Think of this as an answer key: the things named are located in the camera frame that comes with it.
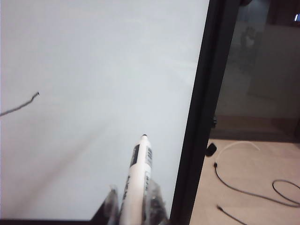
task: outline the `white marker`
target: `white marker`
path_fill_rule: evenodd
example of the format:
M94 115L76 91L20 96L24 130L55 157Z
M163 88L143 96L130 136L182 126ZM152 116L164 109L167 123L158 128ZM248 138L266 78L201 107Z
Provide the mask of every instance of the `white marker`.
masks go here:
M151 176L152 151L146 135L133 150L119 225L141 225L145 219L144 202Z

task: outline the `floor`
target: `floor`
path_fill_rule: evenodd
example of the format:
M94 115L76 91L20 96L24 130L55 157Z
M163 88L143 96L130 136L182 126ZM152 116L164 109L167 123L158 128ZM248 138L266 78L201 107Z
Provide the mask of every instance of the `floor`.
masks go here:
M223 185L215 175L213 164L222 149L236 141L211 139L211 142L216 144L217 152L205 158L190 225L239 224L219 211L217 204L248 225L300 224L299 208L238 193ZM287 202L271 184L275 179L285 179L300 185L300 144L253 143L260 150L241 142L223 151L217 159L219 175L234 187ZM296 187L286 183L278 183L276 187L287 197L300 201Z

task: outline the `glass wall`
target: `glass wall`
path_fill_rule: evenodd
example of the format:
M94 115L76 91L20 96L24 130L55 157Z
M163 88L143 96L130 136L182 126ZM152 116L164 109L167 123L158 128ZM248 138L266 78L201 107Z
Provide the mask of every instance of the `glass wall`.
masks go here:
M300 1L239 8L211 138L297 141Z

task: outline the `black cable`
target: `black cable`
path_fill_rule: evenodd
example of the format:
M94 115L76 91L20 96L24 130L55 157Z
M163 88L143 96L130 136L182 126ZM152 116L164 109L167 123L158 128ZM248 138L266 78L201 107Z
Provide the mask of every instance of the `black cable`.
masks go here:
M10 109L10 110L7 110L7 111L5 111L5 112L0 113L0 117L1 117L1 116L4 116L4 115L6 115L6 114L12 113L12 112L14 112L14 111L17 111L17 110L19 110L19 109L21 109L21 108L23 108L23 107L29 105L29 104L34 100L34 98L35 98L36 96L38 96L38 95L39 95L39 92L35 93L35 94L32 96L31 100L25 102L24 104L22 104L22 105L20 105L20 106L18 106L18 107L16 107L16 108L13 108L13 109Z
M247 195L251 195L251 196L255 196L255 197L259 197L259 198L263 198L263 199L266 199L266 200L269 200L269 201L272 201L272 202L275 202L275 203L278 203L278 204L281 204L281 205L285 205L285 206L288 206L288 207L293 207L293 208L300 208L300 202L297 202L295 200L292 200L292 199L289 199L288 197L284 196L282 193L280 193L276 188L275 188L275 183L276 182L285 182L285 183L289 183L289 184L292 184L294 185L295 187L297 187L298 189L300 189L300 187L288 180L274 180L272 182L272 187L273 189L276 191L276 193L278 193L280 196L282 196L284 199L292 202L292 203L295 203L295 204L288 204L288 203L285 203L285 202L281 202L281 201L278 201L276 199L273 199L273 198L269 198L269 197L266 197L266 196L263 196L263 195L258 195L258 194L255 194L255 193L251 193L251 192L248 192L248 191L243 191L243 190L240 190L236 187L233 187L233 186L230 186L229 184L227 184L225 181L223 181L221 179L221 177L219 176L218 172L217 172L217 162L214 163L214 168L215 168L215 173L216 173L216 176L218 177L218 179L225 185L227 186L228 188L232 189L232 190L235 190L235 191L238 191L240 193L243 193L243 194L247 194ZM247 225L245 223L243 223L242 221L238 220L237 218L233 217L232 215L230 215L229 213L225 212L220 206L217 206L217 208L219 210L221 210L222 212L224 212L227 216L231 217L232 219L238 221L239 223L243 224L243 225Z
M224 211L224 209L221 206L217 205L217 209L222 211L224 214L226 214L230 218L234 219L235 221L238 221L240 224L247 225L244 222L240 221L239 219L237 219L237 218L233 217L232 215L230 215L228 212Z

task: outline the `black frame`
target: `black frame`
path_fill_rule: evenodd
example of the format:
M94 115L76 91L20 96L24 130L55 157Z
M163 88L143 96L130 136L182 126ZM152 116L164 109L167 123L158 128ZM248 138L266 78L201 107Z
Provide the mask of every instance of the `black frame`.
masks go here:
M192 215L239 5L240 0L209 2L172 203L172 225L188 225ZM0 224L13 225L93 223L92 220L0 220Z

